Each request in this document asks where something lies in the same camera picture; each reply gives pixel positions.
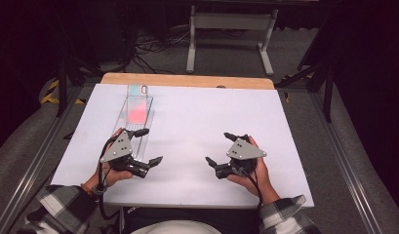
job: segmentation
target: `person's lap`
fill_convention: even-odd
[[[124,208],[125,228],[131,233],[168,220],[193,220],[213,226],[222,234],[259,233],[257,210]]]

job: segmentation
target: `wrist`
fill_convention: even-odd
[[[85,183],[81,183],[81,188],[91,197],[92,199],[97,199],[97,195],[94,194],[93,188],[98,186],[99,178],[98,175],[92,175]]]
[[[265,189],[261,190],[260,193],[262,195],[262,203],[264,206],[281,199],[272,186],[266,187]]]

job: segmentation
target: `checkered shirt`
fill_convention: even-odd
[[[97,204],[78,186],[50,185],[37,196],[42,207],[28,214],[19,233],[85,233]],[[303,195],[262,207],[260,234],[317,234],[318,228],[300,210]]]

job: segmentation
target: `white table surface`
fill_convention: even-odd
[[[95,171],[105,141],[114,132],[126,85],[96,85],[52,184],[77,185]],[[154,118],[143,162],[163,156],[146,178],[117,182],[104,202],[120,206],[254,208],[258,198],[217,179],[205,160],[229,162],[232,141],[223,133],[248,134],[267,152],[264,162],[281,197],[305,195],[314,203],[278,93],[191,87],[148,87]]]

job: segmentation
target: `hand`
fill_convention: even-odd
[[[256,147],[258,147],[255,140],[249,136],[250,143]],[[253,173],[251,173],[251,177],[257,183],[260,193],[262,195],[262,203],[264,205],[271,204],[280,199],[275,189],[272,187],[271,181],[269,180],[268,168],[263,162],[262,158],[257,159],[257,167]],[[254,184],[247,178],[239,175],[229,175],[227,177],[229,181],[237,183],[239,185],[244,186],[250,193],[255,196],[259,196],[257,188]]]
[[[123,132],[123,129],[118,129],[112,137],[117,137]],[[105,151],[107,151],[112,142],[106,147]],[[133,175],[128,172],[128,171],[122,171],[122,172],[116,172],[112,169],[110,169],[110,165],[108,163],[103,163],[102,166],[102,171],[106,175],[106,183],[107,186],[112,186],[114,183],[116,183],[119,180],[126,179],[126,178],[131,178]],[[87,180],[87,182],[84,183],[88,188],[93,189],[93,187],[96,187],[99,184],[99,162],[97,164],[97,168],[95,173]]]

